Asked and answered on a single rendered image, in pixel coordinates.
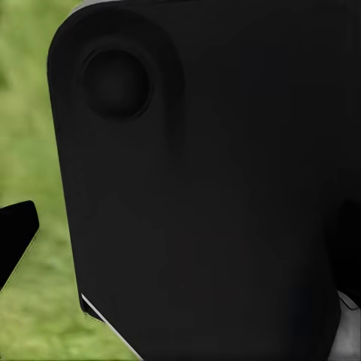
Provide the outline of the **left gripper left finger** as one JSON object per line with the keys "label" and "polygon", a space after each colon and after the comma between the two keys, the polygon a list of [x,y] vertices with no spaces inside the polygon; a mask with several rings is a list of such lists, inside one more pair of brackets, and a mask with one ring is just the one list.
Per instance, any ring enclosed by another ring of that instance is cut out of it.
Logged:
{"label": "left gripper left finger", "polygon": [[0,208],[0,290],[39,229],[32,200]]}

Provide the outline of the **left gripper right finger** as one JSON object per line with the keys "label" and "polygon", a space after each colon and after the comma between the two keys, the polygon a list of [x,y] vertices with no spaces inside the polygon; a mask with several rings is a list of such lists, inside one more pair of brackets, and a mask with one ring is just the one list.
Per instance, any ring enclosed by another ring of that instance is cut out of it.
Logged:
{"label": "left gripper right finger", "polygon": [[361,203],[344,200],[337,227],[361,261]]}

